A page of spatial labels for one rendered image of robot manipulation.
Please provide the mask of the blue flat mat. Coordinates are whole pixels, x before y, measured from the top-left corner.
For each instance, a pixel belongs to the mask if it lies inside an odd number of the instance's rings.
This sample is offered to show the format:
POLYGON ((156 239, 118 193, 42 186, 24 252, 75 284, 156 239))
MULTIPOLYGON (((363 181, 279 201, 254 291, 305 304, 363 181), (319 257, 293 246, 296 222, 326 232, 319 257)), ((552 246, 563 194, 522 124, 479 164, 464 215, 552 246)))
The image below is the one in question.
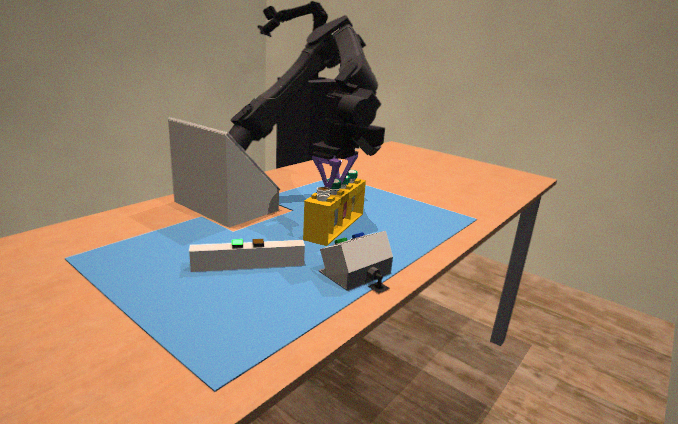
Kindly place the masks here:
POLYGON ((393 254, 382 283, 477 219, 365 186, 363 215, 328 246, 303 240, 304 201, 323 181, 279 193, 291 212, 231 231, 194 218, 65 260, 214 392, 368 292, 319 272, 320 249, 386 231, 393 254), (304 266, 191 272, 190 245, 303 240, 304 266))

